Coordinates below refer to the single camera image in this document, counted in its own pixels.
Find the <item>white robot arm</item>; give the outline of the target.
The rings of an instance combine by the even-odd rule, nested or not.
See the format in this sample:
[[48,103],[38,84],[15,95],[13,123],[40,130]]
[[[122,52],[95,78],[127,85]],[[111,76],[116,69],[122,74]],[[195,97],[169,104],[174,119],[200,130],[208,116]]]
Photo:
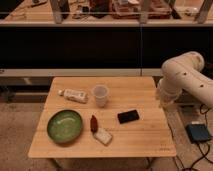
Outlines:
[[195,51],[166,60],[162,64],[163,77],[156,90],[161,106],[169,106],[185,90],[209,108],[213,108],[213,80],[201,73],[204,65],[203,56]]

